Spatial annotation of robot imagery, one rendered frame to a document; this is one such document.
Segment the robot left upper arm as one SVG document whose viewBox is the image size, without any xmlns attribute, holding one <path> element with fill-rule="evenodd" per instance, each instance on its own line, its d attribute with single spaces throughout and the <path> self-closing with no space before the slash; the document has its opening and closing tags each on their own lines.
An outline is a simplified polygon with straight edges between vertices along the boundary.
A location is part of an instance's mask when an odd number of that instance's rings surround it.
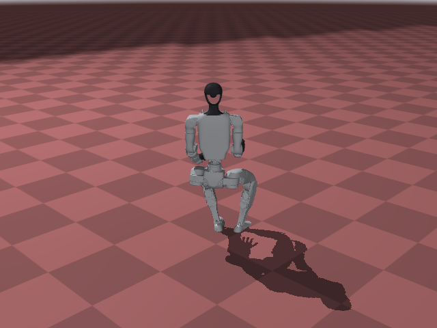
<svg viewBox="0 0 437 328">
<path fill-rule="evenodd" d="M 197 125 L 197 119 L 199 115 L 189 115 L 185 123 L 185 140 L 186 140 L 186 151 L 190 153 L 195 153 L 197 151 L 197 144 L 195 141 L 195 127 Z"/>
</svg>

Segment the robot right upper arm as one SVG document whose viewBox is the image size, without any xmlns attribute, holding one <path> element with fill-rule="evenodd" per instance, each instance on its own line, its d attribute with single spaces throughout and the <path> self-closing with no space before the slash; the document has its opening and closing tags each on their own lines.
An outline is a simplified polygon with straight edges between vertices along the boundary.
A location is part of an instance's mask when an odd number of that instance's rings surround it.
<svg viewBox="0 0 437 328">
<path fill-rule="evenodd" d="M 234 126 L 232 129 L 233 145 L 231 145 L 232 154 L 241 154 L 241 143 L 242 143 L 242 118 L 239 115 L 229 114 L 231 125 Z"/>
</svg>

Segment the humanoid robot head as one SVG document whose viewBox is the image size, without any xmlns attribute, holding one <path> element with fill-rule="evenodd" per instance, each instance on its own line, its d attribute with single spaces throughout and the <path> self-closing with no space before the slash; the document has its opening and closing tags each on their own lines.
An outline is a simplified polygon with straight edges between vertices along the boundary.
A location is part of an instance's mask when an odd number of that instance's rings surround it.
<svg viewBox="0 0 437 328">
<path fill-rule="evenodd" d="M 205 94 L 206 100 L 209 104 L 209 109 L 204 114 L 206 114 L 206 115 L 223 114 L 222 112 L 219 111 L 219 103 L 220 103 L 221 98 L 222 98 L 222 93 L 223 93 L 222 87 L 218 83 L 209 83 L 206 85 L 205 90 L 204 90 L 204 94 Z M 212 98 L 215 98 L 217 94 L 220 94 L 219 101 L 216 104 L 210 103 L 207 95 L 210 95 Z"/>
</svg>

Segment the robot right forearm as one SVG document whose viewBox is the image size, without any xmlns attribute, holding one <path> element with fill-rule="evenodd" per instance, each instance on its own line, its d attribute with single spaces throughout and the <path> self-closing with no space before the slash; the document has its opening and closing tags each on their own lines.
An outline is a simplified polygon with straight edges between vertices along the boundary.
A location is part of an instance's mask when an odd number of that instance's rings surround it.
<svg viewBox="0 0 437 328">
<path fill-rule="evenodd" d="M 242 153 L 243 153 L 243 147 L 242 147 L 242 144 L 241 144 L 241 154 L 234 154 L 234 157 L 241 157 Z"/>
</svg>

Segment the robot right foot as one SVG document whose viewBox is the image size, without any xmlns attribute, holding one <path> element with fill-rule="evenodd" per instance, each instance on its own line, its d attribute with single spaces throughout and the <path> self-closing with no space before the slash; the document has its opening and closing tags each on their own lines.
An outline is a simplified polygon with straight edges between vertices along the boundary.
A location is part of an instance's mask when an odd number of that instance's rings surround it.
<svg viewBox="0 0 437 328">
<path fill-rule="evenodd" d="M 244 226 L 240 226 L 241 222 L 239 223 L 239 225 L 237 224 L 234 227 L 234 232 L 241 232 L 243 231 L 245 228 L 249 227 L 251 225 L 250 221 L 245 221 Z"/>
</svg>

